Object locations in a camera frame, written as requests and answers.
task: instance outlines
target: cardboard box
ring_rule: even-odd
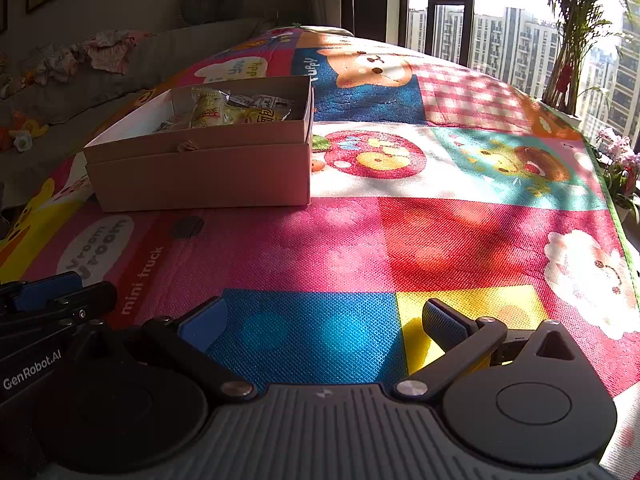
[[[192,86],[160,94],[84,147],[87,172],[107,212],[306,205],[310,201],[314,98],[308,76],[225,81],[199,87],[268,94],[300,104],[292,120],[153,133],[193,109]],[[197,150],[178,152],[191,140]]]

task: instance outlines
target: palm plant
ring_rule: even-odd
[[[574,115],[582,61],[598,38],[612,34],[609,27],[611,22],[603,18],[600,0],[547,1],[558,16],[558,31],[562,44],[542,102],[561,112]],[[632,4],[638,0],[623,1],[627,16],[633,21]]]

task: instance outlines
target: flower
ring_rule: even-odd
[[[598,140],[607,139],[611,142],[614,142],[615,140],[618,140],[620,136],[613,131],[613,128],[609,127],[605,128],[604,130],[600,130],[596,138]]]
[[[629,143],[630,139],[628,137],[618,137],[608,146],[610,156],[615,158],[627,152],[629,149]]]
[[[613,162],[624,168],[629,168],[636,164],[636,154],[628,146],[623,146],[621,152],[614,158]]]

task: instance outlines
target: blue gripper pad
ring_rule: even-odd
[[[225,331],[228,308],[226,301],[216,298],[199,313],[178,325],[178,336],[204,352]]]
[[[82,278],[72,270],[26,283],[20,289],[19,295],[14,298],[16,310],[30,312],[44,308],[49,300],[61,298],[82,288]]]
[[[422,327],[426,334],[445,352],[462,343],[467,337],[466,327],[427,301],[422,310]]]

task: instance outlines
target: gray sofa cushion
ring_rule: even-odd
[[[89,142],[98,126],[140,94],[123,95],[50,127],[28,152],[0,153],[0,209],[27,203],[65,158]]]
[[[129,92],[151,88],[188,66],[241,43],[264,28],[260,18],[177,28],[140,41],[130,56],[129,71],[114,74],[82,64],[69,83],[33,84],[0,102],[0,124],[11,124],[18,110],[43,124],[62,124],[88,108]]]

